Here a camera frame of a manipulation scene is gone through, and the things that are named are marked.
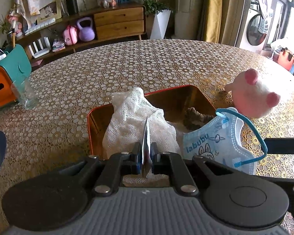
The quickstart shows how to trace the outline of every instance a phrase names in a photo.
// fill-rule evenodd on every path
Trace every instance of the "white planter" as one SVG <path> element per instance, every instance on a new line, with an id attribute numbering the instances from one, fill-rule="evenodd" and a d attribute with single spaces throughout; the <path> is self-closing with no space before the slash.
<path id="1" fill-rule="evenodd" d="M 164 10 L 154 17 L 154 24 L 150 35 L 151 40 L 162 40 L 165 36 L 165 31 L 168 26 L 171 11 Z"/>

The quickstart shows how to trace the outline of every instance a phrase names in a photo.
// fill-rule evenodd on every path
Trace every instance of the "pink ear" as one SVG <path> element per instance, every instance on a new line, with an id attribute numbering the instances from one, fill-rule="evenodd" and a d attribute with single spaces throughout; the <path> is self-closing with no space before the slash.
<path id="1" fill-rule="evenodd" d="M 258 71 L 255 69 L 248 69 L 245 72 L 245 80 L 249 85 L 255 85 L 258 80 Z"/>
<path id="2" fill-rule="evenodd" d="M 267 95 L 266 102 L 267 102 L 269 108 L 273 108 L 279 104 L 280 99 L 281 99 L 281 96 L 279 96 L 278 94 L 276 94 L 274 92 L 271 92 Z"/>

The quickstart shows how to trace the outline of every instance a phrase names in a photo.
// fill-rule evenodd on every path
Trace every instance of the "round table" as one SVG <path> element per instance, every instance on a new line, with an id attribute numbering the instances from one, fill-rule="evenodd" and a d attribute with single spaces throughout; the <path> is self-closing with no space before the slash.
<path id="1" fill-rule="evenodd" d="M 0 169 L 0 232 L 7 228 L 1 198 L 15 183 L 37 176 L 89 152 L 87 114 L 107 104 L 111 93 L 141 87 L 146 93 L 179 85 L 197 86 L 215 108 L 231 106 L 224 85 L 255 68 L 281 95 L 273 112 L 253 122 L 265 137 L 294 136 L 294 77 L 258 54 L 226 45 L 190 40 L 153 40 L 92 48 L 54 61 L 33 72 L 30 81 L 39 105 L 0 110 L 7 152 Z M 261 154 L 255 135 L 244 126 L 242 145 Z M 257 175 L 294 178 L 294 155 L 268 155 Z M 284 226 L 294 233 L 290 214 Z"/>

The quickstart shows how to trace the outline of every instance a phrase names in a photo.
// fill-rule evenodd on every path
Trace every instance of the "blue elastic strap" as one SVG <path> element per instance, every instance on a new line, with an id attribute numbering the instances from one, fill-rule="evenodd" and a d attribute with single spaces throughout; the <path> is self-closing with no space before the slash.
<path id="1" fill-rule="evenodd" d="M 234 167 L 237 168 L 237 167 L 240 167 L 240 166 L 242 166 L 244 164 L 251 164 L 253 162 L 257 162 L 257 161 L 260 161 L 261 159 L 264 159 L 267 156 L 268 148 L 267 148 L 267 145 L 265 144 L 263 138 L 260 136 L 260 134 L 257 131 L 256 127 L 254 126 L 254 124 L 246 116 L 244 116 L 244 115 L 242 115 L 242 114 L 240 114 L 238 112 L 235 112 L 233 110 L 229 110 L 229 109 L 217 109 L 216 110 L 216 115 L 217 116 L 229 120 L 227 118 L 227 116 L 221 114 L 221 112 L 230 113 L 230 114 L 242 119 L 251 128 L 251 130 L 253 131 L 253 133 L 257 137 L 257 139 L 258 139 L 258 141 L 259 141 L 259 143 L 260 143 L 260 145 L 261 145 L 261 147 L 263 149 L 263 152 L 264 152 L 264 154 L 262 156 L 260 156 L 260 157 L 253 158 L 253 159 L 246 160 L 246 161 L 242 161 L 242 162 L 237 162 L 237 163 L 234 164 Z"/>

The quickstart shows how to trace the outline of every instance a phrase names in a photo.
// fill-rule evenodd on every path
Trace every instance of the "speaker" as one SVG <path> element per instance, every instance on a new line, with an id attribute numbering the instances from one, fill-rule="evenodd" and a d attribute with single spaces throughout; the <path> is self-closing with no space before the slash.
<path id="1" fill-rule="evenodd" d="M 65 0 L 68 15 L 72 16 L 78 13 L 77 0 Z"/>

